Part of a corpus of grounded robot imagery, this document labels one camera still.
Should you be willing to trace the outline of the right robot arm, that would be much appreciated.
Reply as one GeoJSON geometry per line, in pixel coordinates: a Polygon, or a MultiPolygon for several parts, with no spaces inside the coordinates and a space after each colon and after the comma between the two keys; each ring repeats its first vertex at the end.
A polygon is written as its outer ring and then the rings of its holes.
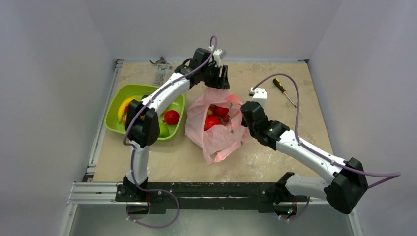
{"type": "Polygon", "coordinates": [[[326,200],[334,209],[349,214],[368,189],[363,165],[355,158],[344,160],[308,143],[288,126],[269,120],[262,106],[248,101],[241,106],[242,125],[260,144],[284,153],[309,167],[318,177],[286,173],[273,190],[277,203],[295,196],[326,200]]]}

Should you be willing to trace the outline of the aluminium frame rail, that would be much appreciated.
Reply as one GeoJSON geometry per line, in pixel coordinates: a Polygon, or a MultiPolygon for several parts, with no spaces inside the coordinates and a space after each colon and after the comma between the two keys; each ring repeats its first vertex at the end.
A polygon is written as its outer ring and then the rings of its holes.
{"type": "Polygon", "coordinates": [[[81,182],[72,184],[70,195],[66,204],[63,224],[58,233],[59,236],[70,235],[74,218],[77,213],[77,207],[80,205],[110,205],[115,204],[114,195],[116,190],[115,182],[87,182],[88,178],[93,178],[97,169],[97,163],[100,156],[102,143],[105,137],[106,126],[105,116],[108,106],[110,105],[122,71],[124,60],[118,59],[115,62],[115,69],[111,79],[111,85],[105,100],[102,115],[99,118],[98,127],[95,131],[95,138],[89,154],[86,171],[81,182]]]}

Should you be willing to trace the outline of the dark metal clamp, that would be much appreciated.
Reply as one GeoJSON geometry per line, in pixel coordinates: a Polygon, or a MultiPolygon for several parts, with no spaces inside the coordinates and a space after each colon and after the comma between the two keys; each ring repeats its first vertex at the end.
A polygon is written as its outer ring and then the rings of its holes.
{"type": "Polygon", "coordinates": [[[152,60],[149,60],[149,62],[151,63],[151,64],[153,64],[153,65],[158,65],[158,64],[170,64],[169,62],[167,62],[166,60],[165,60],[165,58],[163,57],[163,56],[161,56],[158,60],[156,60],[156,61],[152,61],[152,60]]]}

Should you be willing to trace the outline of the green fake apple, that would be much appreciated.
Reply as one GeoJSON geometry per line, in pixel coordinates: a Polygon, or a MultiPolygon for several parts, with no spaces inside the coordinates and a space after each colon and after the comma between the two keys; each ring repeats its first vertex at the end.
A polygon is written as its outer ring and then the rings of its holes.
{"type": "Polygon", "coordinates": [[[165,123],[160,122],[159,129],[160,129],[159,138],[167,138],[170,136],[168,125],[166,125],[165,123]]]}

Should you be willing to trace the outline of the red round fruit in bag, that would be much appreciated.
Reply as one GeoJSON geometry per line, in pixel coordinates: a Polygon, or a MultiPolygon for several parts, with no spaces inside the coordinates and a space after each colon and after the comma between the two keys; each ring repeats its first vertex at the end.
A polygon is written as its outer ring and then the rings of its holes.
{"type": "Polygon", "coordinates": [[[229,108],[224,108],[224,107],[217,106],[214,110],[214,113],[215,113],[216,116],[223,118],[223,117],[226,117],[228,115],[229,110],[230,110],[229,108]]]}

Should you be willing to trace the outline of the clear plastic screw box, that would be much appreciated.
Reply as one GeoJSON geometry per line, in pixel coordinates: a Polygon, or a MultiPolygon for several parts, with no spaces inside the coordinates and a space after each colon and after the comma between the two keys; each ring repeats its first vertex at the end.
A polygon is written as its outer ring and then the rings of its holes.
{"type": "Polygon", "coordinates": [[[139,81],[153,86],[162,86],[172,75],[174,70],[171,64],[146,64],[136,67],[139,81]]]}

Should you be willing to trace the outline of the green plastic tray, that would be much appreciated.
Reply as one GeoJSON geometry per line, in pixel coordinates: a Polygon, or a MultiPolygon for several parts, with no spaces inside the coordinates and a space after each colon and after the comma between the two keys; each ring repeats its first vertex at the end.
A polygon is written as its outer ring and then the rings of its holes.
{"type": "MultiPolygon", "coordinates": [[[[123,102],[130,98],[141,98],[144,95],[150,95],[158,89],[157,86],[152,85],[141,85],[141,84],[128,84],[123,86],[113,98],[105,117],[105,124],[107,129],[114,131],[116,133],[125,134],[125,127],[124,124],[119,122],[118,119],[118,110],[123,102]]],[[[172,102],[165,111],[174,110],[177,111],[180,115],[179,121],[175,125],[168,125],[167,130],[169,131],[169,135],[165,137],[159,137],[159,141],[167,141],[174,137],[176,134],[180,123],[183,119],[184,111],[185,111],[185,96],[182,94],[177,97],[174,102],[172,102]]]]}

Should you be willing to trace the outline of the red fake grape bunch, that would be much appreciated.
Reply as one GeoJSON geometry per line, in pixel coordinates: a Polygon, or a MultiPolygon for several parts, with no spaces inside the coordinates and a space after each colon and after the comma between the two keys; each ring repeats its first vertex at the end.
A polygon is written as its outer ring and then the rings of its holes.
{"type": "Polygon", "coordinates": [[[225,115],[223,117],[220,117],[220,122],[223,126],[226,126],[230,123],[230,116],[229,115],[225,115]]]}

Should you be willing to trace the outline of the black yellow screwdriver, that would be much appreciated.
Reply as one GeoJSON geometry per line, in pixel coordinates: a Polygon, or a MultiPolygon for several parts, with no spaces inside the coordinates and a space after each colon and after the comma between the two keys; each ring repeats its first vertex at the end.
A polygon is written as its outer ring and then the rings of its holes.
{"type": "Polygon", "coordinates": [[[278,79],[276,79],[276,78],[273,79],[273,83],[281,91],[281,93],[287,97],[287,99],[289,100],[289,102],[296,108],[297,107],[296,104],[287,95],[287,91],[284,89],[282,83],[278,79]]]}

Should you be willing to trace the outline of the yellow fake banana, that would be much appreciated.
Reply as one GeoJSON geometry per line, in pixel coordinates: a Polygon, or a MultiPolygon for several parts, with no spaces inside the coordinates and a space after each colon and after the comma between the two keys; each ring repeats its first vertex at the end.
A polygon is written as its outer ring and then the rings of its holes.
{"type": "Polygon", "coordinates": [[[125,99],[122,104],[120,105],[118,112],[117,112],[117,120],[119,123],[126,124],[127,112],[128,112],[128,105],[131,101],[137,100],[136,97],[129,97],[125,99]]]}

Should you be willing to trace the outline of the red fake pomegranate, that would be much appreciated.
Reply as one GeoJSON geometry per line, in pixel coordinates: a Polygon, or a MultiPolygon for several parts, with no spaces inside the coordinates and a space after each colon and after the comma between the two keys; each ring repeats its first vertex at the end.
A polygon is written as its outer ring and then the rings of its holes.
{"type": "Polygon", "coordinates": [[[164,114],[163,122],[167,125],[177,125],[180,119],[180,114],[175,110],[169,110],[164,114]]]}

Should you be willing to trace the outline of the shiny red fake apple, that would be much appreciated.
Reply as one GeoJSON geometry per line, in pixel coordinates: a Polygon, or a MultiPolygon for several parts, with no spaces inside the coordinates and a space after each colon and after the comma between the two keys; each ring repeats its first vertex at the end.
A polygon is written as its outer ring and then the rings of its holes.
{"type": "Polygon", "coordinates": [[[221,121],[218,117],[216,117],[216,116],[207,116],[206,119],[205,119],[203,130],[207,131],[207,130],[211,129],[213,126],[220,125],[220,124],[221,124],[221,121]]]}

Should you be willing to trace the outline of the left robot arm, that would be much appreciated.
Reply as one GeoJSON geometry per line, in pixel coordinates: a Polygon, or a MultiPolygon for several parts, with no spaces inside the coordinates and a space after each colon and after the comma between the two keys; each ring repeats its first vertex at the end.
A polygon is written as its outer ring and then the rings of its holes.
{"type": "Polygon", "coordinates": [[[154,93],[128,104],[123,143],[132,148],[129,172],[123,180],[127,194],[134,201],[145,198],[150,147],[160,134],[159,116],[180,95],[203,82],[215,89],[229,89],[228,67],[221,60],[226,51],[198,48],[192,58],[178,66],[171,77],[154,93]]]}

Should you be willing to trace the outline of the pink plastic bag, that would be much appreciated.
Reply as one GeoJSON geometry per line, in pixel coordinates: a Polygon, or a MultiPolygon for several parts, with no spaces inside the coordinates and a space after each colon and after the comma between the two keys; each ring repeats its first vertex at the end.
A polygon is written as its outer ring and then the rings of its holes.
{"type": "Polygon", "coordinates": [[[248,129],[241,124],[240,108],[243,102],[229,90],[205,88],[187,108],[185,135],[202,148],[203,157],[208,164],[225,160],[243,145],[248,129]],[[210,105],[229,109],[230,120],[227,124],[217,124],[204,130],[204,123],[210,105]]]}

